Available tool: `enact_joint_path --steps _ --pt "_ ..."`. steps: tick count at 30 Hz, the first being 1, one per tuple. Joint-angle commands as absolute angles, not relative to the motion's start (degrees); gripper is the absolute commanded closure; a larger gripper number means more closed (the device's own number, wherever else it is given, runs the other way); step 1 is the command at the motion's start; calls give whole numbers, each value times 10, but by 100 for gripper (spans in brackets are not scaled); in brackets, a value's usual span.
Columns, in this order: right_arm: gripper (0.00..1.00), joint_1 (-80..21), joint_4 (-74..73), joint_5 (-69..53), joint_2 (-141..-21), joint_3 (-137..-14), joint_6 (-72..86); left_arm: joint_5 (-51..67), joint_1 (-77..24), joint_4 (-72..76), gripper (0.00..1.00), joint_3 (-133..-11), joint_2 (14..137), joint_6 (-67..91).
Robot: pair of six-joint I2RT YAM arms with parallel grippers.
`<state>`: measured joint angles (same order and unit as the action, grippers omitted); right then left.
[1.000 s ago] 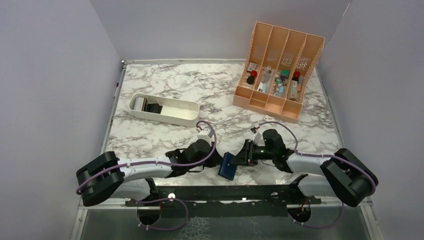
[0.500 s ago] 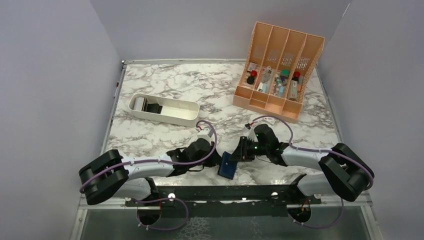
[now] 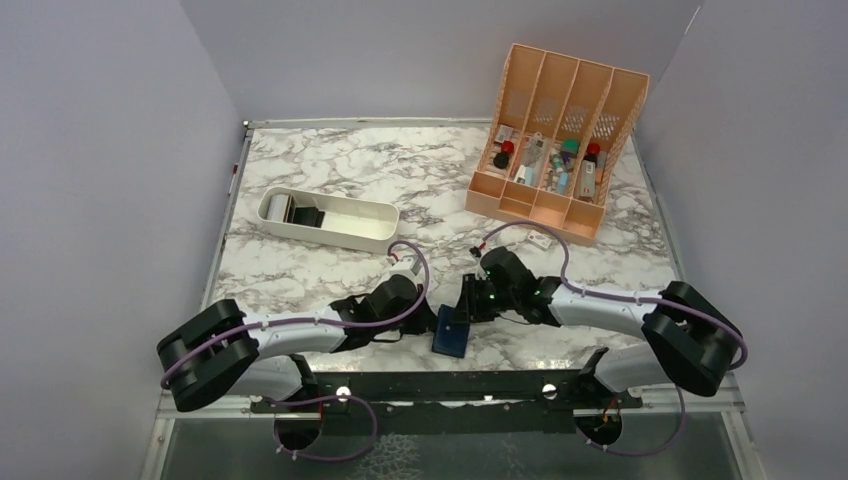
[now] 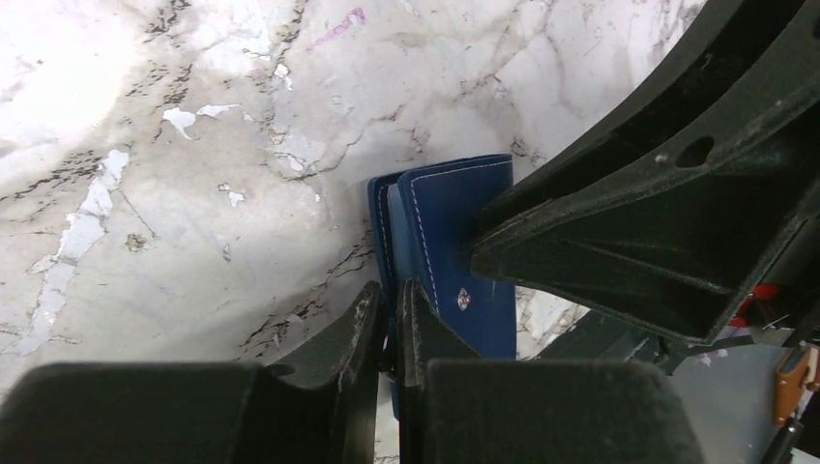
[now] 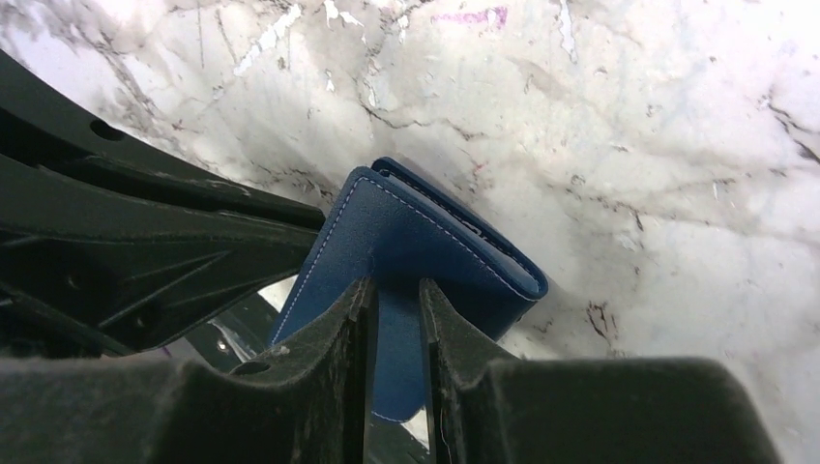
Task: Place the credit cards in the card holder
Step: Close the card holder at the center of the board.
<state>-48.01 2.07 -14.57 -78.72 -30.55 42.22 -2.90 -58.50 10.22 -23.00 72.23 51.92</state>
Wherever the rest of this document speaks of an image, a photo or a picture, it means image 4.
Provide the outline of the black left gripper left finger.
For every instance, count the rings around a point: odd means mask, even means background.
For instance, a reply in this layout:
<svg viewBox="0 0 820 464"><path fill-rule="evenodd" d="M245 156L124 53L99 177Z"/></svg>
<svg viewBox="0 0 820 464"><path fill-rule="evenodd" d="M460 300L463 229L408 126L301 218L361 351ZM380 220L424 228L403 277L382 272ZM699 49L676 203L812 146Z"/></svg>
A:
<svg viewBox="0 0 820 464"><path fill-rule="evenodd" d="M369 463L383 295L270 365L54 363L1 408L5 463Z"/></svg>

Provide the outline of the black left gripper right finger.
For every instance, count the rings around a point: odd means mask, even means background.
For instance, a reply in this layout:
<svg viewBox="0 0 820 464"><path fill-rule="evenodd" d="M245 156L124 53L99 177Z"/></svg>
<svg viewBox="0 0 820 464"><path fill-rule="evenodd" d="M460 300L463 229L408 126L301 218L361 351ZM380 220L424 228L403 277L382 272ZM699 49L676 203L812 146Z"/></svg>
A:
<svg viewBox="0 0 820 464"><path fill-rule="evenodd" d="M397 308L404 463L700 463L666 376L644 362L479 356L407 280Z"/></svg>

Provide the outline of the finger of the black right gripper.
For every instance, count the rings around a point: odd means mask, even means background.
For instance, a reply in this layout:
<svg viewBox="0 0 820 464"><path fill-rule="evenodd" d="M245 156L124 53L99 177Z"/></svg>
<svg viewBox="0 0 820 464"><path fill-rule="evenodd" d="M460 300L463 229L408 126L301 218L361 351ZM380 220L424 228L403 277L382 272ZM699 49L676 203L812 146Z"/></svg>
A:
<svg viewBox="0 0 820 464"><path fill-rule="evenodd" d="M819 88L744 79L654 151L482 232L477 276L709 342L819 242Z"/></svg>
<svg viewBox="0 0 820 464"><path fill-rule="evenodd" d="M657 149L717 102L805 5L706 2L681 39L623 102L484 208L480 231L585 189Z"/></svg>

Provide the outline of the blue leather card holder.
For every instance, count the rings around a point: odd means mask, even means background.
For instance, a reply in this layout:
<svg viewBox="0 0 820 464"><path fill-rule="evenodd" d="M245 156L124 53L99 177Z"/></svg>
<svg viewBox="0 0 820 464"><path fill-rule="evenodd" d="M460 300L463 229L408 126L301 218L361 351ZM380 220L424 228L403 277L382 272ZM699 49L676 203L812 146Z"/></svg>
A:
<svg viewBox="0 0 820 464"><path fill-rule="evenodd" d="M416 279L432 309L485 358L516 357L515 288L471 275L478 215L513 184L512 157L449 160L374 177L367 202L376 263L391 306Z"/></svg>

